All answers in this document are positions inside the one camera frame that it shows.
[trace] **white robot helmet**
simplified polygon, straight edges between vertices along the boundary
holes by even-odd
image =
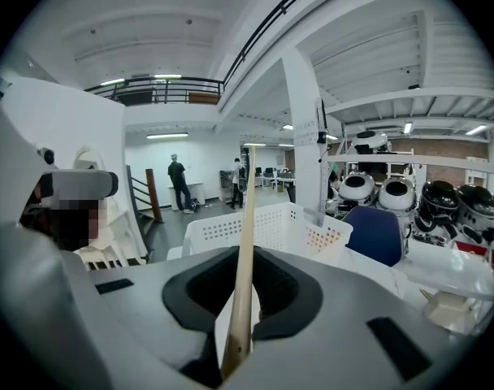
[[[379,205],[385,210],[409,212],[415,206],[415,189],[406,178],[388,178],[379,190]]]
[[[376,152],[389,152],[391,148],[392,145],[384,133],[367,130],[354,137],[348,153],[375,154]]]
[[[366,173],[356,172],[344,178],[339,195],[350,201],[361,201],[373,196],[374,192],[374,178]]]

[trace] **white plastic basket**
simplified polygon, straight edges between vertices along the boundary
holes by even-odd
[[[243,214],[193,221],[185,233],[182,257],[240,244]],[[352,226],[285,202],[254,210],[254,245],[312,258],[327,247],[342,249]]]

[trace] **black shirt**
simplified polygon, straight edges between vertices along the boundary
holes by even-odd
[[[173,183],[173,187],[179,188],[184,183],[184,177],[182,173],[184,173],[185,168],[182,163],[172,162],[171,165],[167,168],[167,174],[171,178],[171,182]]]

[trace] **red object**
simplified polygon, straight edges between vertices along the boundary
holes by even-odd
[[[482,247],[481,245],[464,243],[458,240],[455,240],[455,244],[457,245],[460,251],[478,254],[479,256],[483,256],[488,251],[485,247]],[[494,266],[494,250],[492,251],[492,265]]]

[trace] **wooden stick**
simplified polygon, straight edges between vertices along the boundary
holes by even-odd
[[[251,301],[254,255],[254,170],[255,148],[251,148],[249,180],[244,222],[240,235],[240,252],[232,301],[231,322],[223,354],[222,377],[226,379],[250,353]]]
[[[160,206],[158,206],[157,189],[155,188],[153,169],[146,169],[146,182],[148,184],[149,199],[151,200],[151,210],[153,211],[153,216],[157,221],[162,222],[163,217],[160,213]]]

